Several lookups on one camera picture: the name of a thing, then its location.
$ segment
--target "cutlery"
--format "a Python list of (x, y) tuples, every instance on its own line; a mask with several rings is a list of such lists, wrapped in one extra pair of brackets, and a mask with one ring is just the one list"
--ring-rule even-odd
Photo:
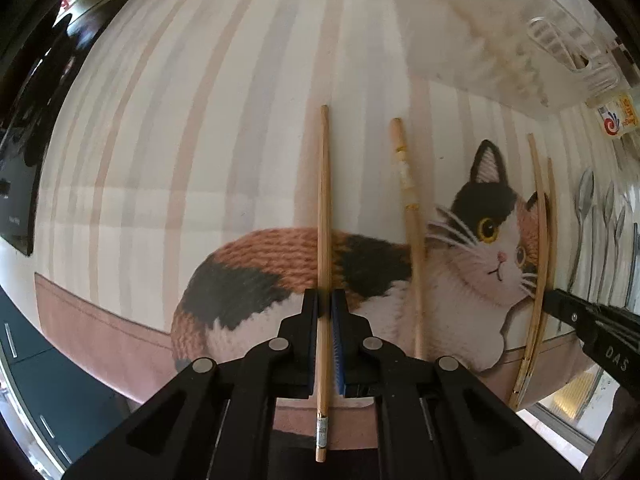
[(620, 256), (620, 238), (622, 238), (622, 230), (625, 227), (626, 207), (620, 210), (618, 219), (616, 220), (616, 226), (613, 233), (613, 245), (614, 245), (614, 259), (613, 259), (613, 276), (611, 277), (611, 288), (609, 289), (608, 305), (611, 305), (611, 298), (613, 297), (613, 289), (616, 286), (616, 278), (618, 276), (618, 257)]
[(634, 288), (634, 278), (636, 276), (636, 267), (638, 266), (638, 222), (634, 222), (634, 238), (633, 253), (631, 255), (631, 269), (629, 269), (629, 282), (626, 286), (625, 308), (631, 310), (629, 303), (631, 302), (631, 290)]
[[(580, 263), (580, 254), (582, 253), (582, 240), (584, 239), (584, 221), (591, 211), (591, 205), (593, 205), (594, 189), (595, 180), (593, 170), (587, 168), (580, 177), (580, 184), (578, 184), (578, 189), (574, 197), (575, 215), (578, 218), (578, 248), (575, 253), (574, 268), (571, 271), (567, 286), (569, 292), (572, 292), (575, 285), (575, 277), (578, 272), (578, 264)], [(558, 321), (556, 333), (559, 334), (561, 328), (562, 322)]]
[(587, 287), (587, 301), (591, 301), (591, 285), (596, 274), (596, 247), (598, 245), (598, 231), (600, 227), (600, 207), (597, 202), (591, 207), (591, 265), (589, 265), (589, 286)]
[(600, 297), (602, 295), (602, 286), (604, 285), (604, 276), (607, 272), (607, 257), (609, 256), (609, 238), (610, 238), (610, 225), (611, 218), (613, 217), (613, 206), (614, 206), (614, 185), (613, 182), (609, 184), (609, 189), (607, 189), (607, 196), (604, 199), (604, 208), (602, 209), (602, 215), (604, 218), (604, 227), (606, 230), (606, 238), (604, 245), (604, 259), (602, 261), (602, 273), (600, 274), (600, 285), (598, 286), (598, 294), (596, 296), (596, 303), (600, 302)]
[(631, 298), (629, 299), (630, 303), (627, 310), (631, 312), (636, 311), (636, 304), (638, 303), (638, 269), (640, 269), (640, 264), (638, 264), (638, 260), (640, 260), (640, 230), (638, 230), (638, 234), (636, 235), (636, 244), (637, 256), (636, 256), (636, 268), (634, 269), (634, 282), (633, 288), (631, 291)]

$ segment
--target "calico cat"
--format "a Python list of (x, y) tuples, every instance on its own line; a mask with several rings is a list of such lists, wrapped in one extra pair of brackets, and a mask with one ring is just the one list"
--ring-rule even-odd
[[(533, 296), (538, 213), (508, 184), (498, 148), (484, 140), (469, 181), (441, 221), (428, 222), (425, 265), (425, 345), (428, 360), (453, 355), (480, 372), (504, 351), (500, 332), (508, 311)], [(174, 313), (176, 366), (207, 355), (242, 357), (274, 337), (280, 321), (300, 311), (304, 290), (316, 286), (315, 228), (251, 232), (211, 254), (196, 269)], [(408, 246), (334, 233), (334, 287), (375, 335), (409, 352), (414, 308)]]

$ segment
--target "cat mouth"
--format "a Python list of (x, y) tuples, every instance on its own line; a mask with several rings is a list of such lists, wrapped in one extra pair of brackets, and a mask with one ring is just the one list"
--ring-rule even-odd
[(495, 267), (495, 269), (494, 269), (494, 270), (490, 270), (490, 271), (487, 273), (487, 275), (489, 276), (489, 275), (491, 275), (491, 274), (495, 274), (495, 275), (498, 277), (498, 281), (499, 281), (499, 282), (501, 282), (501, 281), (502, 281), (502, 276), (500, 275), (500, 266), (501, 266), (501, 265), (502, 265), (502, 264), (498, 264), (498, 266), (497, 266), (497, 267)]

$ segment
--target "wooden chopstick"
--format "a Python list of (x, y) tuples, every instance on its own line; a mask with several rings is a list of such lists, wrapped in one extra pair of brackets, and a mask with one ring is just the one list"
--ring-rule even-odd
[[(554, 177), (553, 162), (551, 161), (551, 157), (549, 157), (546, 161), (549, 180), (549, 264), (546, 272), (546, 290), (551, 290), (552, 288), (554, 288), (554, 282), (556, 280), (556, 257), (558, 254), (558, 209), (556, 204), (556, 179)], [(522, 385), (520, 393), (518, 394), (518, 402), (515, 408), (516, 411), (520, 409), (522, 399), (524, 399), (524, 395), (527, 391), (527, 388), (529, 387), (529, 381), (531, 380), (533, 372), (536, 369), (536, 361), (538, 360), (538, 355), (540, 354), (542, 341), (545, 338), (546, 322), (548, 316), (549, 314), (543, 312), (542, 316), (540, 317), (538, 335), (536, 336), (536, 341), (533, 345), (531, 362), (529, 363), (529, 369), (527, 370), (527, 374), (524, 378), (524, 384)]]
[(533, 134), (527, 136), (529, 141), (529, 149), (531, 150), (531, 158), (533, 163), (533, 175), (536, 183), (536, 193), (538, 194), (538, 277), (536, 279), (536, 295), (533, 300), (533, 310), (531, 311), (531, 321), (529, 322), (529, 331), (527, 332), (527, 343), (524, 349), (520, 370), (516, 377), (513, 391), (509, 398), (509, 407), (516, 410), (518, 400), (522, 400), (520, 391), (522, 390), (525, 378), (532, 362), (534, 346), (540, 332), (540, 324), (542, 318), (542, 301), (546, 287), (546, 270), (548, 266), (548, 240), (546, 232), (546, 204), (545, 204), (545, 188), (542, 181), (542, 168), (540, 167), (540, 158), (538, 157), (538, 149), (536, 147), (536, 139)]
[(406, 153), (406, 139), (402, 119), (395, 118), (389, 123), (389, 134), (392, 146), (398, 159), (400, 186), (402, 187), (402, 201), (404, 203), (404, 222), (406, 238), (411, 249), (411, 281), (415, 297), (415, 337), (414, 355), (418, 359), (425, 359), (424, 355), (424, 303), (422, 295), (422, 279), (424, 267), (424, 237), (418, 208), (418, 195), (412, 179), (411, 168)]
[(332, 288), (332, 203), (331, 161), (329, 158), (329, 107), (320, 108), (320, 165), (318, 185), (318, 292), (320, 313), (316, 339), (316, 384), (318, 417), (316, 419), (316, 462), (326, 459), (329, 402), (332, 396), (332, 332), (329, 294)]

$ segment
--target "cat eye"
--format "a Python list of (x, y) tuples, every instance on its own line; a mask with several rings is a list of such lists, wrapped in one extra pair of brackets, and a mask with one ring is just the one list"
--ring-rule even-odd
[(478, 224), (478, 238), (485, 244), (494, 242), (498, 237), (498, 226), (491, 218), (483, 218)]
[(519, 245), (516, 249), (516, 265), (522, 267), (526, 258), (527, 251), (524, 250), (523, 246)]

